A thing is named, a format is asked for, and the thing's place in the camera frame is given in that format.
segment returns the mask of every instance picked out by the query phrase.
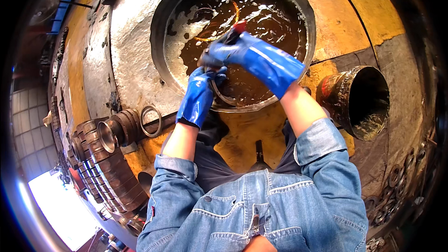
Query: yellow painted surface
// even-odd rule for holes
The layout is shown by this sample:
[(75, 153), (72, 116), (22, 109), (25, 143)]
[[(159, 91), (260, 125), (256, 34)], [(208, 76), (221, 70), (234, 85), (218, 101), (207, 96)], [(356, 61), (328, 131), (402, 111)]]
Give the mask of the yellow painted surface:
[(146, 152), (141, 144), (137, 144), (138, 150), (129, 154), (125, 154), (125, 160), (128, 162), (129, 167), (138, 178), (138, 174), (141, 171), (147, 171), (152, 176), (155, 175), (154, 159), (150, 160), (146, 155)]
[(323, 61), (370, 46), (348, 0), (308, 0), (316, 19), (313, 61)]
[[(89, 4), (93, 0), (77, 0), (80, 3)], [(66, 26), (69, 27), (67, 43), (70, 42), (73, 48), (70, 49), (68, 60), (70, 98), (73, 104), (73, 126), (90, 120), (87, 108), (86, 94), (84, 92), (84, 75), (82, 65), (82, 52), (84, 51), (84, 37), (89, 29), (87, 13), (89, 8), (72, 6), (67, 17)]]
[[(89, 4), (92, 0), (77, 0), (80, 3)], [(308, 0), (315, 12), (316, 19), (316, 50), (314, 61), (331, 59), (343, 54), (369, 47), (367, 35), (348, 0)], [(84, 92), (82, 52), (84, 37), (88, 30), (86, 19), (88, 9), (73, 7), (68, 16), (70, 28), (67, 41), (71, 41), (73, 47), (69, 59), (69, 84), (73, 103), (74, 126), (90, 119), (87, 109), (87, 101)], [(326, 75), (333, 74), (336, 70), (331, 61), (318, 63), (311, 67), (310, 77), (305, 77), (303, 85), (307, 85), (313, 91), (319, 81)], [(255, 141), (262, 140), (264, 158), (267, 164), (275, 168), (285, 150), (284, 136), (281, 132), (286, 115), (279, 103), (275, 103), (257, 112), (242, 114), (221, 113), (221, 118), (229, 126), (230, 133), (219, 143), (215, 150), (218, 151), (226, 162), (236, 172), (245, 172), (255, 163)], [(155, 155), (160, 152), (162, 143), (171, 127), (163, 135), (155, 139), (144, 139), (139, 142), (136, 152), (126, 155), (133, 173), (153, 167)], [(349, 153), (353, 154), (353, 138), (344, 135), (349, 147)]]
[(262, 141), (264, 161), (275, 169), (286, 149), (281, 132), (286, 115), (279, 102), (256, 112), (220, 113), (220, 116), (230, 132), (215, 150), (234, 171), (246, 172), (255, 163), (257, 140)]
[(395, 7), (390, 0), (351, 0), (366, 26), (373, 45), (405, 33)]

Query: brown liquid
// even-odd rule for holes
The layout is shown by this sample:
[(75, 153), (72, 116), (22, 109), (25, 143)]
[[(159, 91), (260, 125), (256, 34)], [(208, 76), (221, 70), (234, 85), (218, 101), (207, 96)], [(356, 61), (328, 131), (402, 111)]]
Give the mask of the brown liquid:
[[(198, 12), (198, 18), (189, 20), (189, 24), (202, 18), (210, 20), (210, 24), (196, 37), (216, 38), (224, 34), (236, 21), (236, 7), (239, 19), (247, 20), (246, 31), (273, 46), (303, 61), (306, 54), (305, 22), (296, 5), (290, 0), (183, 0), (176, 8), (176, 15), (184, 11), (188, 15), (194, 5), (198, 8), (210, 8), (217, 12), (213, 16), (211, 10)], [(188, 67), (187, 75), (197, 68), (197, 59), (211, 42), (201, 42), (191, 37), (182, 49), (181, 58)], [(272, 97), (272, 92), (261, 81), (244, 70), (238, 64), (229, 64), (227, 80), (219, 87), (221, 93), (238, 100), (238, 106), (262, 102)], [(221, 99), (220, 105), (226, 105)]]

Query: tiled wall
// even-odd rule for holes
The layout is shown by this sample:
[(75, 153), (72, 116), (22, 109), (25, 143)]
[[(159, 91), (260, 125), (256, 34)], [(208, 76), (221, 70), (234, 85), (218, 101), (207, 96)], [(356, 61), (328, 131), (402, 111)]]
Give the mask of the tiled wall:
[(31, 181), (59, 162), (51, 127), (42, 121), (48, 114), (47, 92), (42, 87), (14, 92), (11, 105), (17, 158)]

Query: metal pipe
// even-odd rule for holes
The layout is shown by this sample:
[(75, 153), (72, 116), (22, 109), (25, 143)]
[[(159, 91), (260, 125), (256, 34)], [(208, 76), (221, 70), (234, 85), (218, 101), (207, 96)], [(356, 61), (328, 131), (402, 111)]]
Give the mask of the metal pipe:
[(92, 9), (92, 6), (90, 6), (90, 5), (82, 4), (82, 3), (77, 3), (77, 2), (73, 2), (73, 1), (60, 0), (59, 2), (60, 2), (60, 3), (72, 4), (72, 5), (78, 5), (78, 6), (82, 6), (82, 7), (86, 7), (86, 8), (90, 8), (90, 9)]

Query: bright light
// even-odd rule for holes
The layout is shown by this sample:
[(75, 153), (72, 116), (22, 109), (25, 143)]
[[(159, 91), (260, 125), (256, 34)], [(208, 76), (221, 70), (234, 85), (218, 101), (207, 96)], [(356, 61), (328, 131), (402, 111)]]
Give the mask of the bright light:
[(62, 186), (57, 177), (47, 172), (28, 184), (50, 225), (65, 244), (76, 251), (98, 231), (98, 222), (73, 187)]

